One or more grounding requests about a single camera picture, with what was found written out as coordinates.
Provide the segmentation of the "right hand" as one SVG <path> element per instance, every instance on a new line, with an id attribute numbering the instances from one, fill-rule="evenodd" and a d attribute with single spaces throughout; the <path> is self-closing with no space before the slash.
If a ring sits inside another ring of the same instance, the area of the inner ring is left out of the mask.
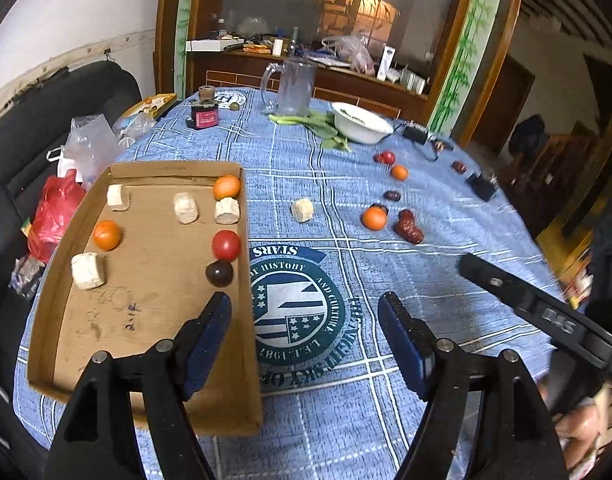
<path id="1" fill-rule="evenodd" d="M 552 416 L 568 478 L 583 479 L 597 461 L 599 443 L 609 426 L 610 386 L 585 398 L 571 411 Z"/>

